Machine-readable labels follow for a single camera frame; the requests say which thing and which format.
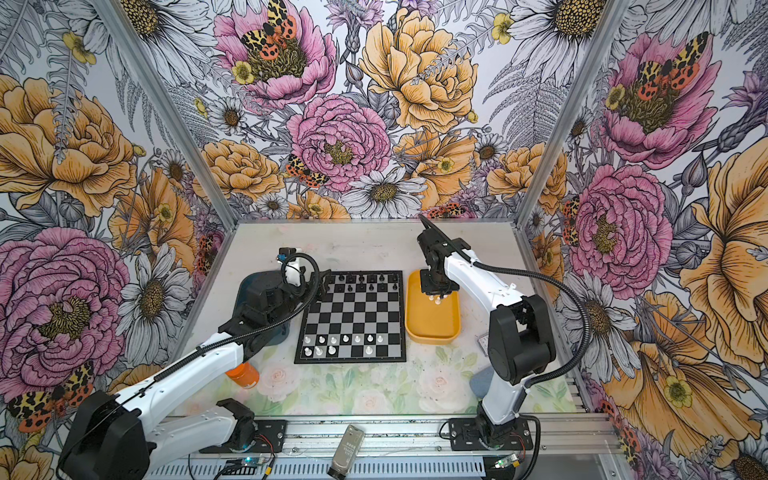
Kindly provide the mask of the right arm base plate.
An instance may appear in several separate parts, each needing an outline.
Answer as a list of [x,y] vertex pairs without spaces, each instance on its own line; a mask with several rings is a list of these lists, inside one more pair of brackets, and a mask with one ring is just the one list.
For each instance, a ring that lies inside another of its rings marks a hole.
[[485,417],[454,417],[444,432],[453,451],[531,451],[531,427],[523,419],[495,425]]

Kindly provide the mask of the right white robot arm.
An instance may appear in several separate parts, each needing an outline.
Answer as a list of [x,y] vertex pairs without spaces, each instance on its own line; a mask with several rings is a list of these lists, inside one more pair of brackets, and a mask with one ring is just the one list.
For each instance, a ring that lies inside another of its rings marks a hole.
[[482,263],[461,238],[451,239],[426,216],[417,242],[427,267],[420,271],[421,291],[431,300],[464,290],[488,314],[487,354],[493,369],[489,389],[475,420],[479,439],[500,445],[523,426],[521,408],[533,385],[556,359],[547,302],[525,295],[499,276],[550,279],[537,272]]

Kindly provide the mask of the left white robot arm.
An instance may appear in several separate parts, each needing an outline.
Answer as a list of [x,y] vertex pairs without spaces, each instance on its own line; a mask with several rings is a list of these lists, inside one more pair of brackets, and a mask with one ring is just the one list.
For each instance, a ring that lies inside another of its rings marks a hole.
[[292,248],[279,269],[252,283],[249,298],[192,352],[116,394],[96,391],[77,409],[55,468],[59,479],[142,479],[152,469],[208,447],[252,448],[254,413],[225,399],[197,416],[167,416],[216,378],[257,355],[276,329],[302,315],[323,287],[316,260]]

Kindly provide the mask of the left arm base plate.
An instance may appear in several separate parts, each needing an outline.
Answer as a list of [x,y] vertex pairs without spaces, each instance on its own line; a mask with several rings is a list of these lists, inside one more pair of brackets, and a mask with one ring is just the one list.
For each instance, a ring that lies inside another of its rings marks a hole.
[[286,439],[286,420],[256,419],[249,426],[236,426],[235,431],[223,445],[209,446],[200,450],[204,454],[214,453],[281,453]]

